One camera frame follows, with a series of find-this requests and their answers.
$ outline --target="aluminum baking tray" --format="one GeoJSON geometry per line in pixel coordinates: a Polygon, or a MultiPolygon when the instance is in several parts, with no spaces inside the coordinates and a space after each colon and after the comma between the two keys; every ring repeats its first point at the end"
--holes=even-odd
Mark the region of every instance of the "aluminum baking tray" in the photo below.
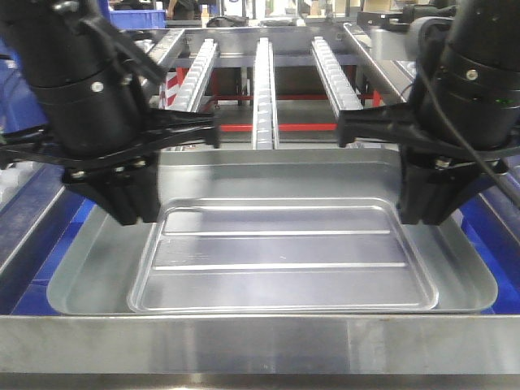
{"type": "Polygon", "coordinates": [[[140,313],[418,311],[438,292],[377,198],[173,201],[128,299],[140,313]]]}

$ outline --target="metal sheet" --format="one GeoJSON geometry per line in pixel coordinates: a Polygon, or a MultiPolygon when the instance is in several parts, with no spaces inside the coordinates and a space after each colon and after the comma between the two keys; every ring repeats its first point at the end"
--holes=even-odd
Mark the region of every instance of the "metal sheet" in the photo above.
{"type": "Polygon", "coordinates": [[[519,317],[0,317],[0,371],[520,374],[519,317]]]}
{"type": "Polygon", "coordinates": [[[517,390],[518,375],[50,375],[0,374],[5,389],[517,390]]]}
{"type": "Polygon", "coordinates": [[[128,304],[148,314],[417,312],[438,292],[375,198],[173,201],[128,304]]]}
{"type": "MultiPolygon", "coordinates": [[[[393,204],[401,177],[398,153],[385,149],[306,150],[304,162],[298,150],[170,152],[161,160],[159,186],[165,202],[208,197],[374,197],[393,204]]],[[[441,227],[403,229],[439,290],[433,312],[475,312],[494,302],[495,280],[452,220],[441,227]]],[[[136,230],[118,227],[97,210],[51,281],[51,305],[69,314],[128,312],[125,298],[147,232],[145,225],[136,230]],[[69,274],[62,268],[76,271],[69,274]]]]}

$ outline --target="conveyor rail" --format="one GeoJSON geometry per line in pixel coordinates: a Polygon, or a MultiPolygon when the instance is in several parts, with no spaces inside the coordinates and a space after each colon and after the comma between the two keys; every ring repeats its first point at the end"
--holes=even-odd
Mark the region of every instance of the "conveyor rail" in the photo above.
{"type": "Polygon", "coordinates": [[[253,149],[277,149],[279,141],[276,112],[273,47],[260,38],[254,60],[253,149]]]}
{"type": "Polygon", "coordinates": [[[323,37],[313,40],[312,54],[336,119],[342,110],[362,110],[356,92],[323,37]]]}

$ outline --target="tray rim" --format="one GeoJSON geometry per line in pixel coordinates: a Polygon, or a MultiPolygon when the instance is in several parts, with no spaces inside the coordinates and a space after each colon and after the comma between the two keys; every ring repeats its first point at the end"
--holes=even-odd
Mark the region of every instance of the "tray rim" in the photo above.
{"type": "Polygon", "coordinates": [[[419,253],[417,248],[414,245],[414,241],[411,239],[410,234],[402,228],[402,225],[399,223],[397,212],[393,204],[391,204],[388,200],[383,199],[381,197],[203,197],[203,198],[182,198],[182,199],[172,199],[168,203],[162,206],[161,211],[159,212],[161,215],[161,219],[152,227],[149,233],[149,237],[146,241],[145,248],[141,253],[141,257],[139,259],[139,265],[137,269],[137,275],[132,284],[132,288],[128,292],[127,295],[127,304],[130,310],[134,311],[138,314],[178,314],[178,315],[193,315],[200,313],[214,314],[214,315],[230,315],[230,314],[271,314],[271,313],[281,313],[281,314],[352,314],[352,313],[412,313],[412,312],[423,312],[425,310],[432,310],[439,304],[439,289],[436,284],[433,282],[430,272],[426,264],[423,261],[422,255],[419,253]],[[366,207],[367,209],[382,209],[384,210],[385,215],[387,215],[390,219],[389,224],[390,228],[394,232],[394,237],[399,242],[400,247],[402,248],[405,256],[407,258],[407,266],[410,268],[414,275],[414,282],[417,284],[418,290],[425,297],[426,304],[420,307],[416,305],[412,308],[403,308],[406,304],[395,304],[392,308],[382,308],[381,305],[364,305],[371,306],[370,308],[363,309],[362,305],[352,305],[351,309],[345,309],[343,306],[334,309],[333,305],[327,307],[327,309],[323,310],[314,310],[312,306],[306,306],[305,309],[301,310],[290,310],[291,306],[284,306],[283,308],[274,309],[270,306],[262,306],[261,310],[247,310],[247,309],[238,309],[234,306],[224,306],[227,309],[225,310],[216,310],[211,309],[210,307],[201,307],[196,310],[191,309],[146,309],[140,305],[142,300],[142,294],[145,289],[145,282],[148,280],[150,276],[150,272],[153,269],[153,261],[154,255],[158,248],[158,242],[160,241],[160,236],[163,234],[164,226],[167,221],[167,217],[169,214],[175,211],[175,209],[179,208],[189,208],[189,207],[223,207],[223,208],[240,208],[240,207],[249,207],[251,209],[257,208],[280,208],[285,209],[284,206],[281,206],[280,203],[283,202],[298,202],[295,206],[290,206],[289,208],[294,209],[337,209],[337,208],[356,208],[356,207],[366,207]],[[327,203],[326,206],[316,206],[316,202],[327,203]],[[344,202],[359,202],[360,205],[342,205],[344,202]],[[229,206],[223,206],[222,203],[227,203],[229,206]],[[260,203],[262,206],[251,206],[260,203]]]}

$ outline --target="metal frame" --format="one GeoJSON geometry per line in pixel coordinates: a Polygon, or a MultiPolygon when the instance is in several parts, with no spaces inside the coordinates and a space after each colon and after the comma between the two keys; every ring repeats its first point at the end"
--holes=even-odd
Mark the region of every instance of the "metal frame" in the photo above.
{"type": "MultiPolygon", "coordinates": [[[[356,56],[345,49],[345,42],[350,42],[362,60],[366,59],[359,51],[362,46],[353,44],[355,37],[349,27],[344,30],[337,26],[303,28],[293,35],[288,32],[289,30],[283,28],[186,30],[184,35],[173,32],[175,38],[168,33],[172,39],[168,47],[184,50],[175,64],[183,61],[191,63],[191,53],[198,52],[205,38],[212,38],[222,51],[220,66],[230,63],[250,66],[254,54],[251,53],[249,43],[268,37],[273,46],[275,65],[284,66],[297,61],[311,64],[311,42],[314,37],[323,36],[339,63],[358,61],[356,56]],[[289,55],[296,56],[297,60],[284,59],[289,55]]],[[[165,66],[172,66],[174,63],[175,55],[171,53],[163,51],[161,54],[165,66]]],[[[378,90],[382,92],[385,101],[401,101],[401,91],[396,88],[388,73],[382,71],[374,61],[369,61],[369,66],[373,71],[369,77],[375,85],[379,83],[381,88],[378,86],[378,90]]],[[[41,193],[41,187],[33,181],[28,185],[27,191],[41,193]]],[[[31,202],[24,203],[24,206],[35,208],[31,209],[32,219],[20,221],[20,224],[24,228],[30,227],[31,221],[39,218],[39,210],[46,210],[49,201],[48,197],[38,196],[31,202]]],[[[54,218],[60,220],[66,219],[69,212],[67,207],[54,207],[52,210],[57,213],[54,218]]],[[[13,220],[10,219],[2,222],[2,226],[11,227],[12,223],[13,220]]],[[[0,234],[7,234],[13,242],[18,240],[22,244],[30,244],[28,236],[13,238],[11,232],[3,229],[0,234]]],[[[240,317],[132,315],[56,318],[0,316],[0,371],[78,375],[120,373],[125,374],[120,377],[123,380],[131,378],[126,375],[134,374],[210,372],[248,375],[518,375],[518,331],[520,316],[479,314],[240,317]]],[[[40,375],[24,378],[33,385],[42,384],[40,375]]],[[[58,378],[67,383],[70,378],[78,377],[58,378]]],[[[160,381],[155,376],[139,378],[145,382],[160,381]]],[[[204,378],[170,377],[170,381],[180,385],[193,384],[198,379],[199,384],[204,384],[204,378]]],[[[378,381],[375,386],[396,387],[395,380],[387,382],[385,378],[375,379],[378,381]]],[[[424,380],[422,376],[411,378],[424,380]]],[[[501,384],[511,384],[509,379],[499,378],[498,382],[501,384]]],[[[18,375],[0,375],[0,383],[12,383],[13,380],[22,379],[18,375]]],[[[324,380],[327,384],[330,383],[329,378],[324,380]]],[[[402,385],[400,380],[402,377],[397,380],[397,386],[402,385]]],[[[487,387],[487,384],[496,381],[496,377],[479,376],[473,380],[471,383],[484,383],[487,387]]],[[[518,379],[512,380],[512,386],[516,387],[518,379]]],[[[345,388],[347,382],[341,382],[341,387],[345,388]]],[[[103,383],[101,381],[97,385],[102,387],[103,383]]]]}

